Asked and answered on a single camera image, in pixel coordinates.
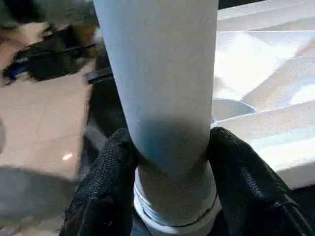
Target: tile floor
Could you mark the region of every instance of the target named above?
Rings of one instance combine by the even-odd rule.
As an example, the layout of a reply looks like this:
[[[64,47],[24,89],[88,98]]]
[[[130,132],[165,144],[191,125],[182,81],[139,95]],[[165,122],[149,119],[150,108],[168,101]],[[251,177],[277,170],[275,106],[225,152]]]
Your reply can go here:
[[[1,46],[0,69],[18,49]],[[17,81],[0,88],[0,124],[4,127],[0,187],[13,186],[10,191],[0,192],[0,221],[4,218],[10,224],[21,225],[34,216],[47,220],[52,218],[43,217],[47,208],[58,209],[53,214],[56,217],[69,203],[89,93],[83,75],[92,67],[90,62],[74,75],[37,83]],[[28,227],[17,234],[28,235],[58,233],[56,227]]]

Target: black glove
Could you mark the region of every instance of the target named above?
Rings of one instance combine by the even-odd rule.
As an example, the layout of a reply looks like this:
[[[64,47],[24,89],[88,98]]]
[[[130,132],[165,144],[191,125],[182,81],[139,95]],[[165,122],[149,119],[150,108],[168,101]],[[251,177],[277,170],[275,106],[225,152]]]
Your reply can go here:
[[[247,143],[214,128],[208,156],[232,236],[315,235],[291,190]]]
[[[127,129],[105,143],[65,213],[60,236],[128,236],[137,160]]]

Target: black object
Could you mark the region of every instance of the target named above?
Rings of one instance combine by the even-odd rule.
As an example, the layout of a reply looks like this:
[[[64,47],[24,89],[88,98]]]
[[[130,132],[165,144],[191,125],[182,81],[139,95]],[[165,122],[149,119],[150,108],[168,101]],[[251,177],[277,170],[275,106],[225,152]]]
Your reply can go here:
[[[219,9],[245,5],[265,0],[219,0]]]
[[[102,82],[106,79],[113,80],[113,72],[111,67],[93,71],[85,74],[85,79],[89,85]]]
[[[129,236],[137,159],[127,129],[105,142],[65,214],[60,236]]]
[[[43,33],[43,41],[14,56],[12,64],[3,70],[3,76],[14,81],[16,74],[27,71],[33,79],[43,81],[73,74],[80,69],[77,59],[87,56],[86,49],[93,46],[81,46],[72,26],[62,30],[50,26]]]
[[[27,24],[44,21],[33,0],[3,0],[3,2],[19,23]]]
[[[314,222],[291,190],[247,143],[214,128],[208,152],[232,236],[315,235]]]

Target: pvc pipe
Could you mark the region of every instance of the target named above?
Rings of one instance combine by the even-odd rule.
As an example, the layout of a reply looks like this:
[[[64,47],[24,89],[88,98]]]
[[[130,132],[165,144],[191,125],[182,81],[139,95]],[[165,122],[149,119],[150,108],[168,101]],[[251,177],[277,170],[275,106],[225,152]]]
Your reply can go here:
[[[202,154],[210,136],[218,1],[94,4],[130,135],[144,157],[136,197],[161,225],[193,224],[216,195]]]

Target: white sink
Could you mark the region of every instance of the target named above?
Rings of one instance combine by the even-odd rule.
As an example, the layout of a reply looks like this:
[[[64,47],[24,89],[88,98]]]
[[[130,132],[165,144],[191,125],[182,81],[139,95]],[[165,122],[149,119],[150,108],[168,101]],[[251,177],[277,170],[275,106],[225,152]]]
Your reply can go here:
[[[257,112],[217,119],[291,188],[315,184],[315,32],[218,32],[213,98]],[[213,106],[213,114],[229,108]]]

